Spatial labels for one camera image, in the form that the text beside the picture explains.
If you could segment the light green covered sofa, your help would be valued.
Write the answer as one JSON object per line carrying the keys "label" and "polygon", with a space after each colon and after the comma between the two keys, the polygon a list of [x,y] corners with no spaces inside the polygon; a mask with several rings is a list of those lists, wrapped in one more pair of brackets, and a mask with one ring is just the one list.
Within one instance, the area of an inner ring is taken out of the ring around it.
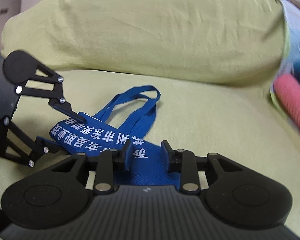
{"label": "light green covered sofa", "polygon": [[217,152],[281,182],[300,235],[300,133],[270,98],[287,40],[278,0],[42,0],[0,38],[3,55],[24,50],[59,72],[77,112],[156,87],[146,140]]}

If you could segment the blue non-woven shopping bag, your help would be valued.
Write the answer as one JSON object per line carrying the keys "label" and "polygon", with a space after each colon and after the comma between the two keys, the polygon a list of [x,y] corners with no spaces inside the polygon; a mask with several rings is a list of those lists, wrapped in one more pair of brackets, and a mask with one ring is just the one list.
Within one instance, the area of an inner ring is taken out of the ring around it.
{"label": "blue non-woven shopping bag", "polygon": [[[100,155],[111,148],[122,148],[131,141],[132,152],[128,156],[128,169],[116,170],[115,182],[119,185],[174,185],[179,186],[180,174],[167,172],[162,163],[160,146],[147,142],[144,137],[152,127],[157,114],[155,98],[145,92],[158,92],[151,86],[133,87],[117,94],[98,113],[90,116],[81,112],[84,123],[69,118],[57,123],[50,130],[50,137],[70,154],[85,153],[89,157]],[[131,113],[119,128],[106,123],[114,107],[133,100],[143,99],[145,104]]]}

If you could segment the pink ribbed folded towel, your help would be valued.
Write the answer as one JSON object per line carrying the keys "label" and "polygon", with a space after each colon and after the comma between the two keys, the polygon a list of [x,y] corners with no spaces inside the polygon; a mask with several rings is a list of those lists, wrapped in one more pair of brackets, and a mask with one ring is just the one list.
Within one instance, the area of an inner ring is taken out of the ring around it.
{"label": "pink ribbed folded towel", "polygon": [[281,106],[300,130],[300,83],[291,74],[285,74],[274,82],[275,95]]}

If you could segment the patchwork pastel blanket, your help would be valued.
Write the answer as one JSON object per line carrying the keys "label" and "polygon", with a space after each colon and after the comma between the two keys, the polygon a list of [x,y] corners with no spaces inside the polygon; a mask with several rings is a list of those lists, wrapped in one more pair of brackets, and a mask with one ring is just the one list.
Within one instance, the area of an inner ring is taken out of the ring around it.
{"label": "patchwork pastel blanket", "polygon": [[300,61],[300,9],[289,0],[277,0],[282,5],[284,47],[282,60],[274,79],[294,73],[293,64]]}

